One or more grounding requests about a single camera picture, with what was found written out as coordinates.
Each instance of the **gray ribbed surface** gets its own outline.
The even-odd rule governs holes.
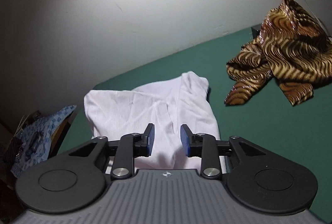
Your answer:
[[[67,215],[26,211],[15,224],[313,224],[309,211],[291,216],[255,213],[235,202],[215,180],[196,170],[139,170],[134,178],[115,181],[96,203]]]

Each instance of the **green tabletop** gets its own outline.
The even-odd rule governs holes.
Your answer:
[[[224,99],[234,84],[228,78],[225,64],[251,38],[251,30],[244,29],[207,41],[121,74],[95,89],[131,90],[146,83],[175,78],[188,71],[206,77],[211,87],[210,105],[221,139],[239,135],[309,168],[318,179],[318,193],[311,210],[323,220],[331,221],[332,85],[314,90],[313,99],[292,107],[275,80],[271,80],[247,104],[225,107]],[[84,111],[80,110],[59,153],[91,137]]]

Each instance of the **silver screw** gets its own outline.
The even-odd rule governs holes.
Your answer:
[[[129,171],[126,168],[116,168],[114,169],[113,174],[120,177],[129,174]]]
[[[216,176],[218,174],[220,174],[220,171],[216,168],[206,168],[203,173],[206,175],[206,176]]]

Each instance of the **triangular cutout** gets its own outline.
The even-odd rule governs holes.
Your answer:
[[[264,152],[260,151],[257,148],[254,148],[254,147],[248,145],[245,142],[239,142],[239,144],[240,144],[242,150],[245,152],[246,156],[254,157],[254,156],[266,155]]]
[[[95,148],[97,143],[89,143],[76,151],[72,152],[69,154],[69,156],[74,156],[74,157],[87,157],[90,155],[92,150]]]

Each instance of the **white cloth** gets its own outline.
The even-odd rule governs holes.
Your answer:
[[[220,139],[217,121],[206,101],[209,83],[194,72],[154,82],[131,91],[91,90],[84,97],[87,119],[93,138],[107,136],[120,140],[122,135],[143,133],[149,123],[155,125],[150,157],[134,160],[139,169],[197,169],[201,159],[185,156],[180,140],[180,126],[187,124],[193,133],[208,133]],[[225,159],[220,157],[222,171]]]

